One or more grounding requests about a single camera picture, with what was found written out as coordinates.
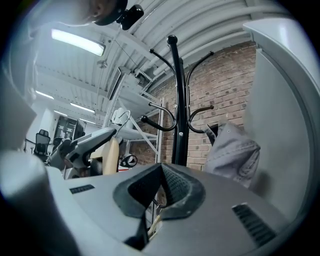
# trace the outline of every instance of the vent grille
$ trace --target vent grille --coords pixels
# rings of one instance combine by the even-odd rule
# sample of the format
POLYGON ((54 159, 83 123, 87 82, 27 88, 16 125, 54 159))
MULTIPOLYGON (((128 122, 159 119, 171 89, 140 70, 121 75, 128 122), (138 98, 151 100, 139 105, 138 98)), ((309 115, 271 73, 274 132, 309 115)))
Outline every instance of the vent grille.
POLYGON ((70 191, 72 194, 76 194, 76 193, 84 192, 87 190, 92 190, 94 188, 95 187, 92 185, 85 185, 85 186, 78 186, 78 187, 70 188, 70 191))
POLYGON ((234 206, 232 210, 259 247, 276 237, 275 232, 247 204, 234 206))

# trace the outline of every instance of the office chair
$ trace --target office chair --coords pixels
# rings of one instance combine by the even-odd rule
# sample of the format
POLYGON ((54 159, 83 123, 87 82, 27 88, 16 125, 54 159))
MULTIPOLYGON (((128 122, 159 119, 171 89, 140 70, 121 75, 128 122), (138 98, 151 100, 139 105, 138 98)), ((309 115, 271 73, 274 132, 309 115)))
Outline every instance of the office chair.
POLYGON ((49 137, 48 131, 41 129, 35 135, 35 147, 34 147, 33 154, 39 157, 43 162, 45 162, 48 158, 49 142, 50 142, 50 137, 49 137))

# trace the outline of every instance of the ceiling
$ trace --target ceiling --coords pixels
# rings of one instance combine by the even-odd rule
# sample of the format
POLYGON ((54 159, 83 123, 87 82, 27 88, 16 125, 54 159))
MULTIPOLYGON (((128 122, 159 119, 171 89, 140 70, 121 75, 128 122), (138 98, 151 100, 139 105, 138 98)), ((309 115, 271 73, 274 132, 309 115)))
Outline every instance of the ceiling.
POLYGON ((108 109, 107 93, 118 67, 145 72, 154 79, 149 90, 172 75, 149 53, 154 48, 171 61, 167 36, 177 36, 186 67, 209 51, 249 41, 249 35, 242 30, 245 22, 288 16, 270 0, 129 0, 127 9, 134 4, 141 5, 145 14, 128 31, 121 30, 117 23, 81 27, 51 24, 44 28, 36 62, 38 90, 54 97, 53 110, 101 126, 108 109), (53 40, 51 28, 105 44, 103 56, 53 40), (106 68, 97 65, 101 60, 106 60, 106 68), (95 110, 95 114, 70 102, 95 110))

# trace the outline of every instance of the fluorescent light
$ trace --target fluorescent light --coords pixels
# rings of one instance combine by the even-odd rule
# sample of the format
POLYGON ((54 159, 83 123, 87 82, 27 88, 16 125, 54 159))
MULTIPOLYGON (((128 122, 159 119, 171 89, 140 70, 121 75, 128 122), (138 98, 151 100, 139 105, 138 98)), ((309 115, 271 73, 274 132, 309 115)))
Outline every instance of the fluorescent light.
POLYGON ((85 122, 88 122, 88 123, 91 123, 91 124, 96 124, 95 122, 91 122, 91 121, 88 121, 88 120, 85 120, 85 119, 82 119, 82 118, 79 118, 80 120, 82 120, 82 121, 85 121, 85 122))
POLYGON ((86 107, 83 107, 83 106, 79 106, 79 105, 73 104, 73 103, 71 103, 71 102, 70 102, 70 104, 71 104, 72 106, 74 106, 74 107, 79 108, 79 109, 86 110, 86 111, 89 111, 89 112, 91 112, 91 113, 95 113, 95 111, 92 110, 92 109, 89 109, 89 108, 86 108, 86 107))
POLYGON ((35 91, 37 94, 40 94, 40 95, 42 95, 42 96, 45 96, 45 97, 48 97, 48 98, 50 98, 50 99, 52 99, 52 100, 54 100, 54 97, 52 97, 52 96, 50 96, 50 95, 48 95, 48 94, 45 94, 45 93, 43 93, 43 92, 40 92, 40 91, 35 91))
POLYGON ((51 30, 51 37, 55 40, 59 40, 67 44, 80 47, 100 57, 102 56, 102 54, 106 49, 106 46, 101 43, 97 43, 97 42, 85 39, 81 36, 64 32, 58 29, 51 30))
POLYGON ((66 117, 68 116, 67 114, 61 113, 61 112, 56 111, 56 110, 54 110, 54 112, 56 112, 56 113, 58 113, 58 114, 60 114, 60 115, 66 116, 66 117))

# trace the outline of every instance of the black coat rack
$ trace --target black coat rack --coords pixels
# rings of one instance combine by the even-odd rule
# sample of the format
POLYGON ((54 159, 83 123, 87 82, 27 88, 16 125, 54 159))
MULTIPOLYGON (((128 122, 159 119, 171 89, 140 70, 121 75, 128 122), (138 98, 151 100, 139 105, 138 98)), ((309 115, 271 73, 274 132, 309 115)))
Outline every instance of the black coat rack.
POLYGON ((157 56, 160 60, 167 64, 174 74, 176 103, 175 116, 173 116, 173 114, 168 109, 149 102, 149 106, 165 111, 169 115, 172 121, 172 125, 168 128, 162 127, 157 123, 151 121, 146 115, 143 115, 141 117, 141 121, 163 132, 169 132, 174 129, 171 162, 176 165, 186 166, 188 154, 189 129, 198 134, 204 133, 202 130, 193 128, 191 122, 196 114, 202 111, 214 109, 214 106, 210 105, 199 108, 195 110, 192 114, 190 114, 190 77, 193 71, 196 69, 196 67, 199 66, 202 62, 204 62, 207 58, 214 55, 214 52, 210 51, 206 56, 204 56, 197 63, 195 63, 189 71, 187 77, 185 77, 184 62, 183 59, 179 57, 178 53, 177 37, 175 35, 169 35, 166 41, 171 49, 174 67, 170 64, 169 61, 167 61, 163 56, 158 54, 154 49, 150 49, 150 53, 157 56))

